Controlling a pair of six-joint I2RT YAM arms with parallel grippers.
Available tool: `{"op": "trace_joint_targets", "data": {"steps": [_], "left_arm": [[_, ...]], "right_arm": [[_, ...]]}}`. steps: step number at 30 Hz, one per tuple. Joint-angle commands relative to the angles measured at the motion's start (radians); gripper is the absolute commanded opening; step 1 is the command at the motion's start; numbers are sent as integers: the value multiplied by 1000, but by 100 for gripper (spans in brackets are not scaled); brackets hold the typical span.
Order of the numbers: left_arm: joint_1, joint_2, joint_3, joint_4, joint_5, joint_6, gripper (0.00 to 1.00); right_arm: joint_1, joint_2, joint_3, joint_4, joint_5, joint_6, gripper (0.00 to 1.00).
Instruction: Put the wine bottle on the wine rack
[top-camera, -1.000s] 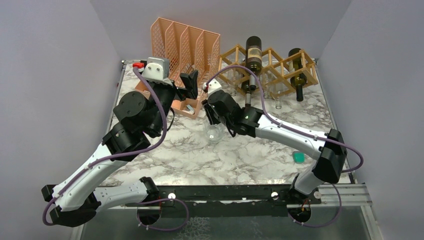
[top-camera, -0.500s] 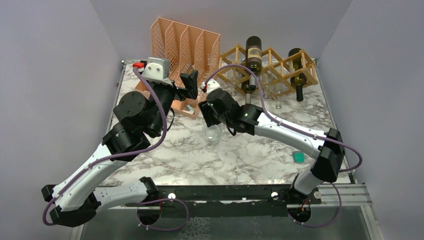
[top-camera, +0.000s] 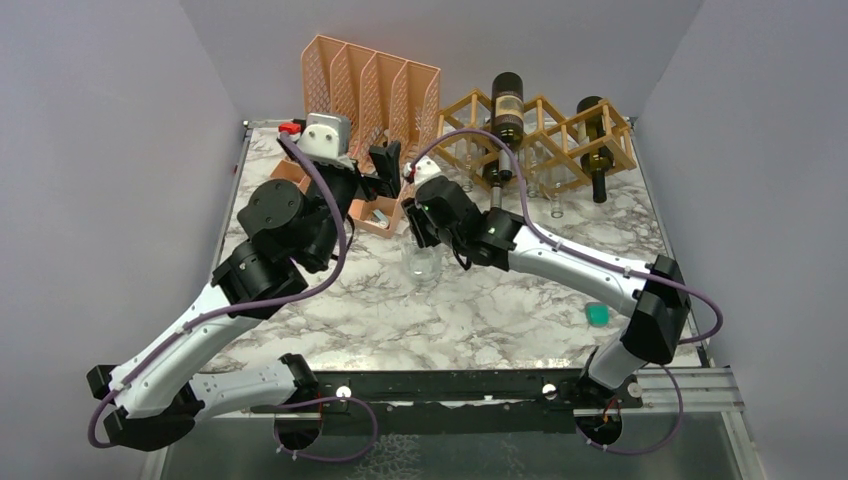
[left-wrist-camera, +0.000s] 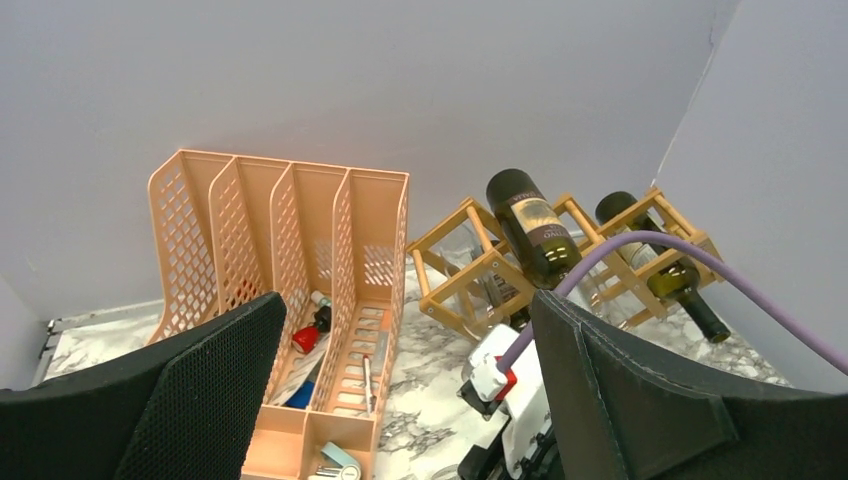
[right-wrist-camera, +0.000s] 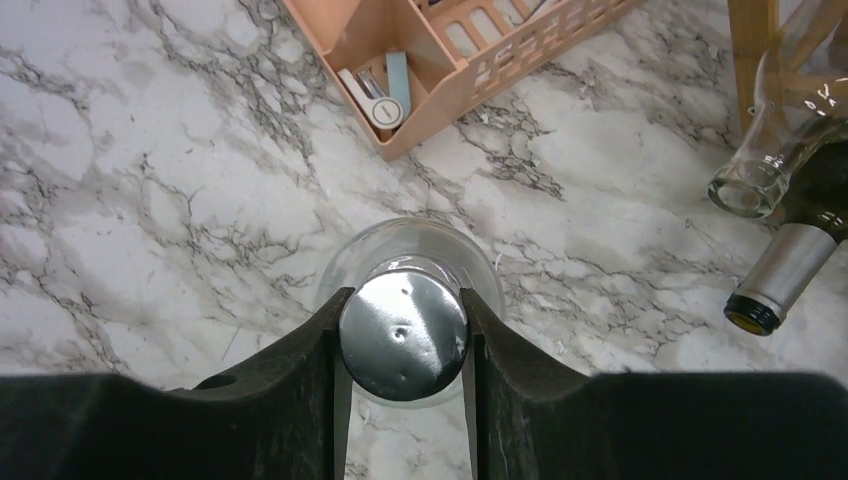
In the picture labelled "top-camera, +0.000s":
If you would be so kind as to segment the round clear bottle with cap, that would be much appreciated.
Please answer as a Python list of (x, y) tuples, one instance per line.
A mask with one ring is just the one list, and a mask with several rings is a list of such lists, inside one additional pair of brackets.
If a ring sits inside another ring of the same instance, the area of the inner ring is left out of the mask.
[(441, 251), (436, 247), (420, 247), (412, 234), (402, 244), (402, 262), (410, 280), (416, 284), (435, 282), (442, 272)]

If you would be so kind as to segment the small clear glass bottle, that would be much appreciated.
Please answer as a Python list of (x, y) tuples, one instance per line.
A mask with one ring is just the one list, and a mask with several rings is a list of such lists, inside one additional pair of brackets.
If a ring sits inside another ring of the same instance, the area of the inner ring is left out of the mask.
[[(470, 117), (466, 124), (467, 128), (476, 128), (478, 126), (478, 105), (475, 101), (470, 104)], [(465, 135), (457, 143), (458, 159), (463, 161), (463, 183), (462, 188), (465, 192), (472, 192), (475, 187), (474, 176), (477, 172), (477, 160), (480, 157), (480, 148), (475, 142), (475, 137)]]

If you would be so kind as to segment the dark wine bottle with label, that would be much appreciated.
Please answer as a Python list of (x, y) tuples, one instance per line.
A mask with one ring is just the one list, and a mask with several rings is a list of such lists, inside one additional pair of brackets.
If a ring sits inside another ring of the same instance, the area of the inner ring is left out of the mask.
[(483, 180), (489, 187), (491, 209), (502, 207), (503, 182), (500, 176), (501, 154), (502, 151), (498, 151), (495, 158), (482, 167)]

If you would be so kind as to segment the tall clear glass bottle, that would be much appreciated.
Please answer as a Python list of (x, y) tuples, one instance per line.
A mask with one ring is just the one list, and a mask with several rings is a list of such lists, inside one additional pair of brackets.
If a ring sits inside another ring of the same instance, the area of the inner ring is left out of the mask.
[(540, 182), (543, 177), (541, 165), (546, 159), (546, 150), (536, 133), (525, 138), (522, 154), (528, 196), (538, 198), (540, 196)]

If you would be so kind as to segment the slim clear glass bottle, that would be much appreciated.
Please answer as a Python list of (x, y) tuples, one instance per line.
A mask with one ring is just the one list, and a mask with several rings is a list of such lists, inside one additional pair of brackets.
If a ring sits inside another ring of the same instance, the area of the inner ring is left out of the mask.
[(563, 200), (561, 187), (566, 183), (567, 175), (562, 166), (556, 166), (548, 171), (547, 191), (550, 204), (550, 216), (554, 219), (563, 217)]

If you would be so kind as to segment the wooden wine rack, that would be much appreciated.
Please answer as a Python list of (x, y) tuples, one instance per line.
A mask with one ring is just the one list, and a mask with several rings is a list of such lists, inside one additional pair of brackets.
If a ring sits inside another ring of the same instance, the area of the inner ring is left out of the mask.
[[(464, 128), (488, 130), (492, 101), (478, 88), (441, 110), (444, 135)], [(607, 177), (635, 169), (630, 123), (603, 97), (581, 100), (576, 113), (562, 114), (546, 97), (523, 106), (525, 133), (517, 156), (523, 175), (542, 194), (591, 187), (593, 201), (606, 198)], [(468, 175), (486, 190), (498, 167), (497, 147), (485, 137), (462, 134), (441, 141), (430, 153)]]

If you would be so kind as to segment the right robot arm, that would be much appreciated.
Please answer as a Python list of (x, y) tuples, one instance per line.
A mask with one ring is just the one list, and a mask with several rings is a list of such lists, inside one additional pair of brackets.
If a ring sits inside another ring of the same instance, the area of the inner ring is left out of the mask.
[(691, 299), (676, 261), (653, 262), (607, 255), (531, 228), (501, 208), (482, 212), (443, 175), (426, 181), (402, 207), (419, 247), (449, 247), (464, 269), (473, 265), (515, 271), (584, 293), (628, 319), (620, 333), (596, 348), (575, 388), (587, 405), (600, 407), (648, 363), (670, 363), (680, 342)]

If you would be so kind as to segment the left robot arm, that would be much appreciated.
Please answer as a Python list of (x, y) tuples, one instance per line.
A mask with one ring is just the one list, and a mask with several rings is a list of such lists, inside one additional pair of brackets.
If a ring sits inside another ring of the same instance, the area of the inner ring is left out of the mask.
[(318, 395), (317, 378), (299, 354), (230, 373), (206, 374), (203, 367), (283, 306), (315, 296), (308, 274), (337, 279), (350, 247), (349, 208), (357, 199), (398, 192), (400, 145), (371, 147), (371, 173), (321, 162), (302, 142), (284, 139), (282, 147), (305, 161), (309, 187), (284, 179), (259, 185), (237, 216), (246, 239), (214, 269), (193, 304), (140, 354), (88, 372), (99, 402), (88, 426), (93, 446), (155, 451), (200, 421), (252, 407), (298, 411)]

